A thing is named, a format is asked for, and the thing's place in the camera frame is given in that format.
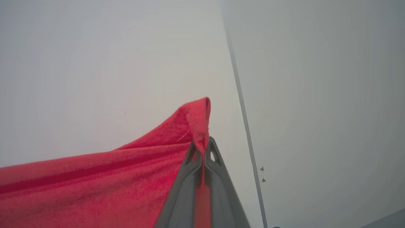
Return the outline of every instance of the towel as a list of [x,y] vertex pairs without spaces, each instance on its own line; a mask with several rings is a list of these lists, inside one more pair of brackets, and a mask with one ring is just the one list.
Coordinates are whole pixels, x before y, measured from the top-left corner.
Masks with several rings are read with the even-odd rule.
[[[0,168],[0,227],[153,227],[192,140],[204,156],[210,111],[206,97],[113,151]],[[202,183],[195,227],[209,219]]]

